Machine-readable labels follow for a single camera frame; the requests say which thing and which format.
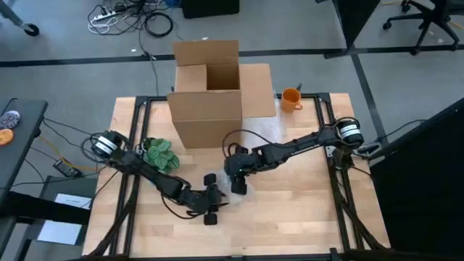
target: green plant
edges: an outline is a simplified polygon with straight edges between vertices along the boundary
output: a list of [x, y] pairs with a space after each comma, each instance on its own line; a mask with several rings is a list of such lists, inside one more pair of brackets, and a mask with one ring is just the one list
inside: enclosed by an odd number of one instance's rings
[[148, 138], [142, 146], [146, 150], [144, 161], [157, 167], [161, 173], [169, 174], [172, 170], [179, 168], [179, 158], [169, 150], [170, 141], [163, 138]]

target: white paper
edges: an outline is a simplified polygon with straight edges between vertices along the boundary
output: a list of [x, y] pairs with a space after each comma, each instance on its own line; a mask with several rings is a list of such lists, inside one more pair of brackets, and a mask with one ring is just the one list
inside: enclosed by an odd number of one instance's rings
[[[90, 200], [90, 198], [82, 196], [58, 194], [57, 198], [54, 201], [56, 203], [66, 204], [74, 207], [82, 207]], [[89, 205], [90, 204], [86, 204], [82, 208], [88, 210]], [[81, 227], [82, 225], [78, 224], [70, 224], [47, 220], [45, 221], [37, 240], [73, 245], [78, 239]]]

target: office chair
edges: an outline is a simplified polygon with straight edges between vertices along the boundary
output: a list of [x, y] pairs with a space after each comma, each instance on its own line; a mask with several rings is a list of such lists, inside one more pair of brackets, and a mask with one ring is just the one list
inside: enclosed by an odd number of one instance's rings
[[421, 43], [423, 38], [426, 36], [428, 27], [432, 22], [438, 25], [441, 29], [443, 29], [449, 36], [453, 38], [455, 41], [451, 46], [450, 50], [454, 51], [457, 49], [457, 44], [459, 43], [459, 38], [457, 37], [456, 33], [451, 29], [448, 25], [450, 21], [450, 15], [464, 15], [464, 0], [430, 0], [432, 3], [435, 4], [434, 9], [429, 9], [428, 7], [419, 4], [413, 0], [403, 0], [401, 3], [402, 11], [407, 12], [410, 10], [411, 6], [417, 7], [419, 9], [419, 14], [407, 14], [407, 15], [400, 15], [397, 17], [390, 17], [384, 23], [384, 30], [390, 29], [392, 26], [391, 21], [395, 20], [411, 20], [411, 19], [422, 19], [422, 23], [419, 26], [419, 29], [422, 29], [422, 33], [419, 37], [417, 44], [415, 45], [414, 49], [411, 50], [412, 55], [416, 55], [421, 52]]

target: wooden table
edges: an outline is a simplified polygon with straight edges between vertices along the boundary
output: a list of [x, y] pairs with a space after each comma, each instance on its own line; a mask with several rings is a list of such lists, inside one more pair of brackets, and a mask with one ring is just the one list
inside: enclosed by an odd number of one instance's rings
[[[354, 116], [348, 94], [331, 94], [335, 116]], [[111, 130], [129, 136], [135, 98], [116, 99]], [[282, 142], [317, 131], [318, 119], [313, 100], [303, 101], [304, 109], [283, 114], [286, 134]], [[138, 119], [140, 135], [143, 112]], [[217, 149], [184, 149], [171, 123], [166, 101], [152, 103], [148, 137], [172, 141], [181, 167], [173, 175], [185, 178], [193, 188], [202, 188], [203, 176], [223, 168], [223, 154]], [[360, 158], [357, 167], [369, 171]], [[100, 174], [98, 188], [113, 174]], [[384, 221], [371, 179], [358, 170], [349, 170], [357, 213], [369, 231], [389, 246]], [[97, 196], [88, 226], [84, 254], [100, 242], [115, 217], [121, 175], [109, 182]], [[266, 173], [247, 178], [255, 195], [237, 205], [222, 208], [218, 225], [205, 226], [203, 219], [181, 220], [163, 206], [160, 193], [147, 180], [141, 180], [133, 234], [132, 257], [194, 257], [264, 254], [327, 253], [330, 247], [343, 252], [323, 148], [292, 157]], [[185, 214], [185, 207], [173, 206]], [[352, 229], [345, 216], [349, 234]], [[122, 252], [125, 226], [120, 234]], [[352, 247], [355, 242], [350, 239]]]

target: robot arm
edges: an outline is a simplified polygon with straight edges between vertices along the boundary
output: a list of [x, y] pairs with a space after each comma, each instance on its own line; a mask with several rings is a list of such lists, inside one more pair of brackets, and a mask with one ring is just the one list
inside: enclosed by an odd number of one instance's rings
[[303, 136], [285, 144], [266, 144], [249, 150], [236, 145], [235, 153], [226, 157], [225, 173], [232, 183], [232, 192], [245, 195], [245, 176], [272, 170], [285, 163], [290, 157], [315, 149], [319, 146], [335, 146], [344, 153], [350, 153], [363, 144], [364, 138], [356, 119], [346, 117], [334, 125], [324, 126], [318, 132]]
[[91, 147], [92, 152], [105, 159], [111, 167], [121, 173], [141, 175], [161, 192], [161, 195], [178, 205], [186, 206], [192, 215], [203, 215], [222, 203], [223, 194], [215, 182], [206, 182], [204, 191], [191, 189], [191, 184], [179, 177], [165, 175], [148, 165], [133, 151], [121, 149], [126, 138], [115, 131], [105, 131]]

